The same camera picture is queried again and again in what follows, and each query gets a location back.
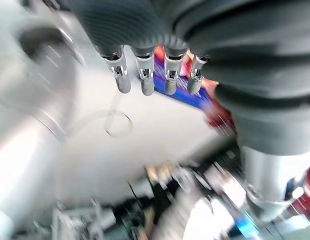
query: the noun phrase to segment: colorful object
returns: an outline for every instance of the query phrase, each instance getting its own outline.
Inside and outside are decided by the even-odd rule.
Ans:
[[[257,228],[247,216],[236,218],[235,223],[241,234],[247,239],[259,234]]]
[[[187,61],[183,63],[182,75],[186,74],[188,69]],[[179,76],[177,79],[177,90],[174,94],[168,95],[165,92],[165,70],[164,70],[164,50],[162,47],[157,47],[155,50],[155,63],[154,63],[154,88],[157,92],[165,94],[168,97],[203,109],[203,106],[211,104],[210,96],[204,87],[201,87],[197,94],[189,94],[187,91],[188,78],[187,76]]]

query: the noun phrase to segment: machine part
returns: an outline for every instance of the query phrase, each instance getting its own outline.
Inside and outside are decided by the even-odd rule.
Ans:
[[[127,64],[123,48],[109,56],[102,56],[108,69],[114,74],[118,90],[127,94],[131,90],[131,81],[127,73]]]
[[[186,51],[178,52],[178,54],[171,54],[170,51],[170,49],[165,48],[164,71],[166,78],[165,91],[167,94],[172,95],[177,89],[177,79],[181,72],[183,57]]]
[[[209,186],[220,196],[225,195],[231,201],[232,209],[239,210],[246,199],[245,189],[227,170],[218,163],[214,163],[205,173],[204,177]]]
[[[30,230],[33,234],[38,234],[39,238],[36,238],[38,240],[44,240],[44,239],[51,239],[51,231],[46,228],[42,227],[37,221],[33,221],[34,227],[32,230]]]
[[[239,208],[246,199],[244,188],[218,164],[205,173],[205,181],[213,186],[208,192],[198,188],[190,169],[179,167],[173,172],[181,188],[172,206],[160,218],[152,239],[225,239],[235,219],[243,219]]]
[[[20,0],[20,4],[26,8],[29,8],[31,6],[30,0]]]
[[[18,1],[0,1],[0,20],[0,239],[10,239],[55,168],[73,113],[76,61],[63,35]],[[32,29],[54,34],[33,31],[29,55],[24,47],[34,39],[24,33]]]
[[[149,0],[69,0],[94,45],[109,49],[129,45],[138,49],[165,46],[186,49],[163,23]]]
[[[165,46],[177,52],[181,50],[184,52],[184,49],[188,48],[185,42],[169,31],[148,0],[69,0],[68,2],[71,10],[76,14],[89,38],[103,57],[117,52],[119,46],[133,47],[137,56],[138,72],[142,78],[142,91],[146,96],[151,95],[154,91],[154,83],[151,80],[154,67],[150,67],[152,58],[141,59],[140,53],[144,51],[150,53],[156,46]],[[111,64],[107,59],[106,62],[114,73],[116,81],[118,78],[123,78],[123,83],[117,83],[119,90],[122,93],[128,93],[131,86],[125,80],[124,72],[127,70],[123,62],[120,65],[118,62]],[[175,92],[174,88],[176,87],[174,86],[180,67],[173,67],[171,70],[172,73],[168,76],[172,76],[170,81],[173,83],[168,86],[168,94]]]
[[[160,7],[163,2],[152,3],[161,13],[170,12],[163,16],[177,36],[195,55],[210,56],[202,74],[219,82],[216,99],[231,111],[238,140],[249,149],[243,151],[251,166],[247,178],[259,187],[261,180],[273,181],[269,201],[255,199],[255,187],[247,187],[248,202],[263,210],[251,204],[253,212],[269,221],[281,212],[274,206],[283,210],[293,200],[293,192],[287,194],[290,179],[279,177],[288,177],[287,165],[292,169],[300,164],[298,156],[306,158],[302,169],[289,173],[292,178],[310,166],[310,0],[191,1],[182,11]],[[252,174],[260,156],[268,166],[255,166],[260,172]],[[259,177],[269,172],[274,178]]]
[[[136,57],[136,65],[141,79],[141,91],[145,96],[150,96],[154,92],[154,49],[145,54],[139,54],[133,49]]]
[[[269,222],[304,194],[303,175],[310,167],[310,151],[282,156],[247,146],[242,150],[248,204],[258,218]]]
[[[201,69],[207,62],[208,59],[206,57],[194,56],[187,84],[187,90],[190,94],[196,94],[200,90],[204,78]]]
[[[9,240],[14,230],[14,223],[4,212],[0,211],[0,240]]]
[[[104,229],[116,223],[113,211],[103,210],[92,200],[92,207],[72,210],[53,210],[52,240],[105,239]]]
[[[303,186],[304,194],[283,212],[277,221],[288,219],[295,215],[304,215],[310,222],[310,168],[307,171],[307,177]]]
[[[60,10],[60,11],[69,11],[67,0],[42,0],[47,7]]]

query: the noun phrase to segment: robotic arm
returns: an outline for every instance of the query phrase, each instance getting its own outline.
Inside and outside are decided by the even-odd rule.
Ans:
[[[245,162],[253,213],[271,221],[303,194],[310,167],[310,0],[68,0],[96,50],[128,93],[123,45],[145,95],[154,90],[155,46],[165,47],[165,89],[195,54],[188,91],[218,81]]]

